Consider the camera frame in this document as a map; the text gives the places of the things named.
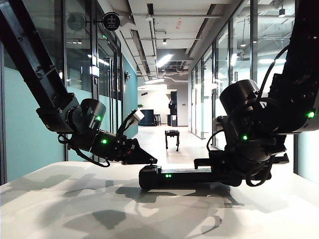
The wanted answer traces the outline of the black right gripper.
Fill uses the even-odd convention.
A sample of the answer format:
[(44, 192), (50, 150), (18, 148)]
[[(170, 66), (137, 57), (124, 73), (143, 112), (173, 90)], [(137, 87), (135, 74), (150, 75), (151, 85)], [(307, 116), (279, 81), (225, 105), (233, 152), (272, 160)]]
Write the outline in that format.
[(212, 150), (209, 158), (197, 158), (193, 162), (195, 169), (209, 166), (212, 178), (225, 185), (238, 187), (244, 180), (248, 186), (257, 187), (271, 178), (273, 164), (287, 164), (290, 161), (287, 153), (272, 156), (264, 162), (255, 162), (235, 152)]

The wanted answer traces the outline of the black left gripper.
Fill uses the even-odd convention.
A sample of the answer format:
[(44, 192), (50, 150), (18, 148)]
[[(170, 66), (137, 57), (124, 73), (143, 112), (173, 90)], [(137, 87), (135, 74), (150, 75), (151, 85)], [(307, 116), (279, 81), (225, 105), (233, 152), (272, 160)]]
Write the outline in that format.
[(127, 139), (125, 135), (116, 138), (115, 134), (99, 130), (90, 152), (109, 161), (121, 161), (124, 165), (156, 164), (157, 159), (143, 150), (137, 139)]

